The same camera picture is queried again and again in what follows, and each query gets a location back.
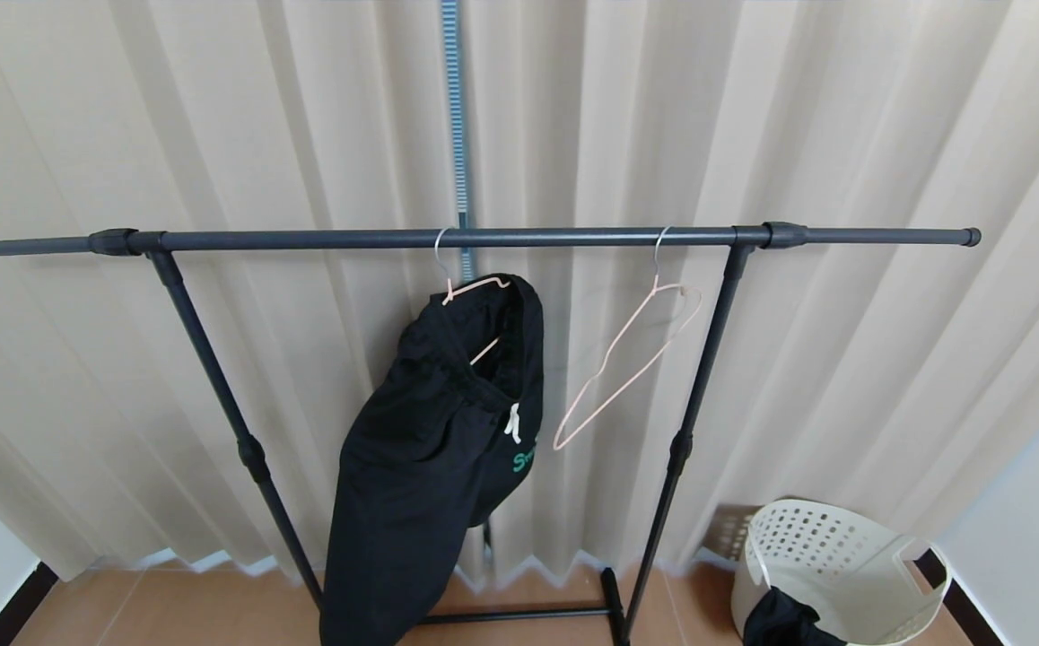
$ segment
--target white plastic basket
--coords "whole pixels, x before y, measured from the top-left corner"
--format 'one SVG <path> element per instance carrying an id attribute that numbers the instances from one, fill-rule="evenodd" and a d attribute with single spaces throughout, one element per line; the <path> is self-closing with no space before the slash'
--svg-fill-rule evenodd
<path id="1" fill-rule="evenodd" d="M 739 635 L 771 589 L 818 611 L 818 626 L 851 646 L 896 646 L 934 621 L 951 587 L 951 567 L 937 547 L 947 580 L 930 593 L 918 589 L 902 553 L 913 543 L 855 512 L 780 500 L 750 520 L 731 592 Z"/>

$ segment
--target pink hanger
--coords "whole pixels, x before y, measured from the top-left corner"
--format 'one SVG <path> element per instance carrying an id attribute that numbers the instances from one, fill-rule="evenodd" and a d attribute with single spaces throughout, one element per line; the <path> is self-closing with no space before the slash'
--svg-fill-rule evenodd
<path id="1" fill-rule="evenodd" d="M 635 308 L 634 314 L 631 315 L 631 319 L 628 319 L 628 322 L 622 324 L 622 328 L 621 330 L 619 330 L 619 333 L 615 335 L 614 340 L 611 340 L 611 345 L 607 346 L 607 351 L 603 353 L 603 362 L 601 364 L 601 367 L 598 367 L 598 371 L 594 373 L 594 375 L 590 376 L 588 380 L 584 381 L 584 385 L 582 385 L 582 387 L 580 388 L 580 394 L 577 394 L 575 401 L 572 401 L 571 405 L 568 406 L 568 411 L 563 413 L 563 421 L 560 422 L 560 428 L 556 429 L 556 438 L 554 438 L 554 440 L 552 441 L 552 449 L 560 451 L 561 449 L 563 449 L 564 446 L 568 445 L 568 441 L 571 441 L 571 438 L 576 437 L 581 430 L 584 430 L 586 425 L 592 423 L 594 418 L 596 418 L 597 414 L 601 413 L 603 409 L 607 408 L 607 405 L 611 404 L 611 402 L 613 402 L 615 398 L 621 396 L 622 392 L 625 392 L 625 389 L 628 389 L 628 387 L 632 383 L 634 383 L 635 380 L 640 377 L 640 375 L 645 373 L 647 369 L 650 368 L 651 365 L 654 365 L 656 360 L 659 359 L 660 356 L 663 356 L 663 353 L 667 351 L 667 348 L 671 345 L 671 342 L 674 342 L 675 337 L 678 337 L 681 333 L 683 333 L 684 328 L 687 328 L 687 324 L 691 323 L 692 320 L 695 319 L 696 314 L 699 314 L 700 306 L 703 305 L 703 293 L 700 292 L 699 290 L 696 290 L 695 287 L 681 286 L 681 284 L 678 282 L 672 282 L 670 284 L 670 286 L 660 287 L 660 242 L 663 242 L 663 236 L 666 236 L 668 228 L 670 228 L 670 226 L 664 227 L 662 232 L 660 232 L 660 237 L 658 241 L 655 241 L 655 281 L 652 281 L 651 284 L 651 291 L 647 292 L 647 298 L 643 299 L 642 303 L 639 303 L 639 306 Z M 607 368 L 607 360 L 610 359 L 611 352 L 615 350 L 615 346 L 619 343 L 619 340 L 622 340 L 622 334 L 627 333 L 627 330 L 628 328 L 631 327 L 631 324 L 635 323 L 635 319 L 639 318 L 639 314 L 643 311 L 643 307 L 647 306 L 647 303 L 650 302 L 650 300 L 655 298 L 657 294 L 659 294 L 660 292 L 666 292 L 667 290 L 678 290 L 680 295 L 684 295 L 684 297 L 687 297 L 688 290 L 695 292 L 695 297 L 697 299 L 695 302 L 695 309 L 691 313 L 691 315 L 687 317 L 686 320 L 684 320 L 683 323 L 681 323 L 678 330 L 675 330 L 674 334 L 667 337 L 667 342 L 663 344 L 663 347 L 660 348 L 660 351 L 656 352 L 655 356 L 651 356 L 651 359 L 648 360 L 646 365 L 643 365 L 643 368 L 640 368 L 638 373 L 635 373 L 635 375 L 632 375 L 631 378 L 625 381 L 625 383 L 619 385 L 616 392 L 611 393 L 611 397 L 603 401 L 603 404 L 598 405 L 598 408 L 596 408 L 594 412 L 590 413 L 588 418 L 582 422 L 581 425 L 577 426 L 574 431 L 568 433 L 568 436 L 566 438 L 562 437 L 563 429 L 565 428 L 566 425 L 568 425 L 568 419 L 571 418 L 571 413 L 575 412 L 577 406 L 580 405 L 580 400 L 582 400 L 582 397 L 584 397 L 584 393 L 588 392 L 590 385 L 594 383 L 595 379 L 597 379 L 598 376 L 603 374 L 603 371 L 605 371 L 605 369 Z"/>
<path id="2" fill-rule="evenodd" d="M 488 286 L 488 284 L 490 282 L 496 282 L 497 286 L 500 287 L 500 289 L 511 286 L 511 282 L 503 281 L 502 279 L 497 278 L 496 275 L 491 275 L 490 278 L 483 278 L 483 280 L 475 281 L 470 286 L 460 287 L 457 291 L 454 292 L 451 291 L 451 273 L 449 273 L 449 270 L 447 270 L 447 266 L 444 264 L 444 262 L 441 261 L 441 238 L 444 237 L 444 234 L 447 233 L 447 230 L 449 228 L 451 228 L 451 226 L 445 226 L 445 228 L 441 228 L 441 233 L 438 233 L 438 235 L 436 236 L 436 245 L 432 247 L 433 252 L 436 252 L 436 264 L 441 266 L 441 269 L 444 270 L 444 275 L 447 278 L 447 287 L 449 287 L 449 295 L 446 295 L 446 297 L 444 297 L 444 301 L 441 303 L 441 305 L 447 305 L 447 303 L 452 302 L 455 299 L 455 297 L 457 297 L 459 294 L 473 291 L 476 289 L 476 287 Z M 499 337 L 496 337 L 494 342 L 487 344 L 487 347 L 482 349 L 482 351 L 479 351 L 479 354 L 476 355 L 474 359 L 471 360 L 471 365 L 472 366 L 476 365 L 476 362 L 482 359 L 483 356 L 487 354 L 487 351 L 496 347 L 496 344 L 498 343 L 500 343 L 500 339 Z"/>

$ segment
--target black baseboard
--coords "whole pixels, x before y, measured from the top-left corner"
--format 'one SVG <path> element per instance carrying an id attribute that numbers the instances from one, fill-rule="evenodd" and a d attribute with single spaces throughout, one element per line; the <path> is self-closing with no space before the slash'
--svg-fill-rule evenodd
<path id="1" fill-rule="evenodd" d="M 926 581 L 932 588 L 937 588 L 947 580 L 945 568 L 942 567 L 942 562 L 938 561 L 938 557 L 935 557 L 933 551 L 927 550 L 926 555 L 914 561 L 914 564 L 917 565 L 918 571 L 923 572 L 923 576 L 926 576 Z M 947 591 L 942 605 L 951 611 L 951 616 L 955 618 L 962 631 L 966 634 L 975 646 L 1003 646 L 1003 641 L 990 627 L 990 623 L 986 622 L 983 613 L 978 612 L 975 602 L 970 601 L 970 597 L 966 596 L 966 593 L 955 582 L 951 582 L 951 589 Z"/>
<path id="2" fill-rule="evenodd" d="M 31 575 L 0 612 L 0 646 L 9 646 L 29 621 L 36 605 L 41 605 L 49 590 L 56 584 L 56 573 L 47 564 L 37 564 Z"/>

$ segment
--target black pants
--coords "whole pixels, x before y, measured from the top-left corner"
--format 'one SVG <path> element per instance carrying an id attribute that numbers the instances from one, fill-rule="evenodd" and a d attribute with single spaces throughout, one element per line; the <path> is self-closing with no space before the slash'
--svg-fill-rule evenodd
<path id="1" fill-rule="evenodd" d="M 543 408 L 543 314 L 527 281 L 428 306 L 340 453 L 321 642 L 392 646 L 436 604 L 468 528 L 527 478 Z M 475 366 L 471 359 L 499 337 Z M 504 434 L 518 405 L 518 431 Z"/>

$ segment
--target clothes rack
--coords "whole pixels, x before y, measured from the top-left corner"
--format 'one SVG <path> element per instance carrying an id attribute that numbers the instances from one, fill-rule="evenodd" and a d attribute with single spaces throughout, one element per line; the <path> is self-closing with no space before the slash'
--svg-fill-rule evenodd
<path id="1" fill-rule="evenodd" d="M 660 239 L 658 227 L 590 227 L 590 228 L 453 228 L 438 242 L 443 247 L 623 247 L 651 246 Z M 430 248 L 436 244 L 438 230 L 336 230 L 336 232 L 212 232 L 171 233 L 137 232 L 134 228 L 109 228 L 88 236 L 63 238 L 19 239 L 0 241 L 0 257 L 36 253 L 101 253 L 110 257 L 137 257 L 145 254 L 152 261 L 161 282 L 167 289 L 172 306 L 186 328 L 196 356 L 211 381 L 220 407 L 237 438 L 240 461 L 244 463 L 254 482 L 264 495 L 268 510 L 293 556 L 297 569 L 316 604 L 321 603 L 321 588 L 313 573 L 312 565 L 303 550 L 293 521 L 287 514 L 272 475 L 268 470 L 264 447 L 248 430 L 243 414 L 237 406 L 216 351 L 209 343 L 204 324 L 196 315 L 192 299 L 184 286 L 184 277 L 176 265 L 174 252 L 187 250 L 247 250 L 247 249 L 389 249 Z M 959 245 L 974 247 L 982 241 L 978 228 L 809 228 L 785 221 L 767 221 L 761 225 L 717 227 L 671 227 L 663 239 L 663 246 L 729 246 L 723 270 L 723 284 L 715 303 L 715 311 L 707 330 L 699 368 L 695 371 L 691 394 L 687 400 L 683 423 L 671 440 L 667 477 L 655 518 L 651 520 L 647 544 L 643 548 L 638 576 L 630 604 L 623 612 L 616 576 L 610 568 L 601 574 L 602 604 L 556 610 L 514 610 L 514 612 L 433 615 L 424 624 L 469 623 L 481 621 L 524 620 L 524 618 L 552 618 L 579 616 L 608 617 L 611 639 L 616 646 L 629 646 L 635 615 L 638 614 L 647 576 L 659 549 L 663 527 L 667 521 L 672 499 L 687 459 L 691 457 L 695 420 L 720 349 L 734 296 L 746 269 L 746 259 L 754 249 L 785 249 L 810 244 L 882 244 L 882 245 Z"/>

